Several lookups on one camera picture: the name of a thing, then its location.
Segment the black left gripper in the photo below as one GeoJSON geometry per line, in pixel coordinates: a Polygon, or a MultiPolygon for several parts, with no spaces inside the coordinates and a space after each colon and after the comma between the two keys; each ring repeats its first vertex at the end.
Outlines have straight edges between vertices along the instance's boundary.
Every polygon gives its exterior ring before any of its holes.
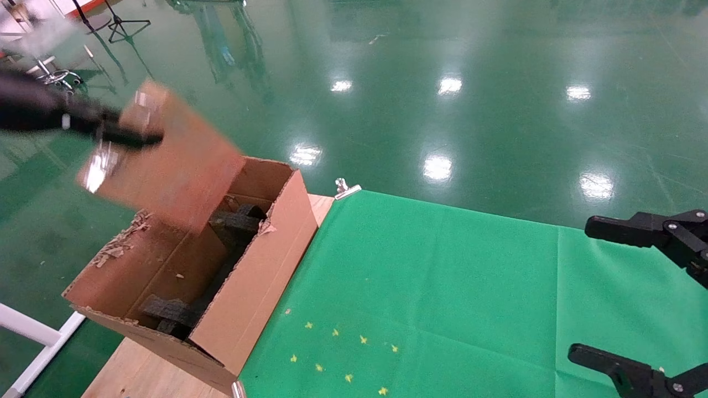
{"type": "Polygon", "coordinates": [[[2,70],[1,128],[13,133],[43,133],[53,129],[107,141],[132,149],[162,143],[162,133],[141,133],[121,126],[113,108],[66,108],[65,93],[48,87],[21,71],[2,70]]]}

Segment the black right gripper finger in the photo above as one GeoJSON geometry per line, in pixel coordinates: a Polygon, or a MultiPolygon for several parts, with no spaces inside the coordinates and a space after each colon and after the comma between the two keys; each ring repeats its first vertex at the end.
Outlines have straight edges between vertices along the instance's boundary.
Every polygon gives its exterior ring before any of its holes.
{"type": "Polygon", "coordinates": [[[695,397],[707,389],[707,364],[674,377],[623,356],[584,344],[570,345],[572,363],[607,375],[620,397],[695,397]]]}
{"type": "Polygon", "coordinates": [[[698,284],[707,287],[706,211],[670,216],[637,212],[627,220],[594,215],[587,219],[585,233],[602,241],[655,247],[698,284]]]}

